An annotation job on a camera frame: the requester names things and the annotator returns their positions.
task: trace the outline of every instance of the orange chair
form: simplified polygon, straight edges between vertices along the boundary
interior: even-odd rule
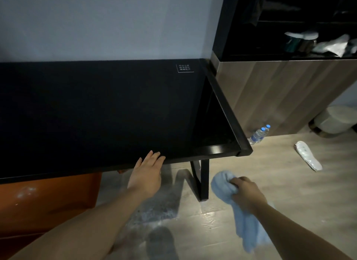
[[[101,173],[0,185],[0,260],[95,206]]]

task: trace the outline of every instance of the forearm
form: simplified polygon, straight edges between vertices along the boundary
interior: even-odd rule
[[[283,260],[351,260],[332,244],[284,216],[266,203],[254,211]]]
[[[120,229],[145,199],[126,190],[110,203],[88,210],[57,226],[15,254],[14,259],[103,259]]]

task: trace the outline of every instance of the person's left arm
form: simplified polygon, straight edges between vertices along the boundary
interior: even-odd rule
[[[103,259],[130,215],[161,185],[164,156],[152,151],[139,158],[128,188],[107,204],[88,210],[53,228],[29,244],[10,260],[97,260]]]

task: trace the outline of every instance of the light blue towel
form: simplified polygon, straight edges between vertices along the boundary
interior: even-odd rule
[[[242,211],[239,205],[232,200],[232,195],[238,193],[237,187],[229,182],[234,177],[230,171],[219,172],[213,177],[211,187],[219,199],[232,206],[236,233],[243,238],[244,250],[250,253],[257,245],[270,244],[271,240],[257,218]]]

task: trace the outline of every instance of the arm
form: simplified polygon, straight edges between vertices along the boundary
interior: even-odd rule
[[[159,155],[150,151],[143,162],[139,158],[127,190],[115,200],[57,226],[10,259],[103,259],[130,215],[160,188],[165,157]]]
[[[351,260],[326,240],[269,206],[258,186],[247,177],[234,178],[231,183],[239,188],[233,200],[258,219],[283,260]]]

